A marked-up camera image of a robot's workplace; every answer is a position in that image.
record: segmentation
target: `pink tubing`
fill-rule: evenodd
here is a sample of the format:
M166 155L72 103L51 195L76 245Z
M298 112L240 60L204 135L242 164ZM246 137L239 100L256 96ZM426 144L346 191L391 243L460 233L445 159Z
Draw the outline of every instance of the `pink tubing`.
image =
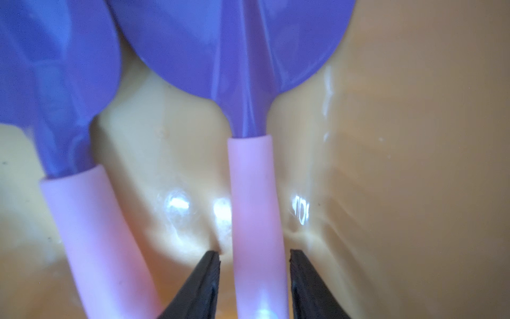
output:
M154 319L163 311L105 169L43 180L89 319Z
M228 140L239 319L288 319L287 263L270 135Z

